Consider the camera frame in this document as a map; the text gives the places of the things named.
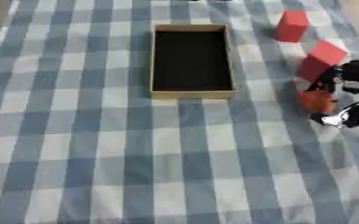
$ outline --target checkered tablecloth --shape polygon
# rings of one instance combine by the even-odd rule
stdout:
[[[305,10],[279,43],[284,9]],[[153,24],[228,24],[230,100],[152,100]],[[316,41],[359,59],[336,0],[21,0],[0,32],[0,223],[359,224],[359,128],[306,118]]]

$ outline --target red block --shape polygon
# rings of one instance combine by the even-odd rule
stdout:
[[[307,81],[314,82],[329,67],[338,65],[347,53],[325,40],[307,55],[299,68],[298,75]]]
[[[278,24],[277,40],[298,42],[305,33],[309,21],[302,10],[286,10]]]

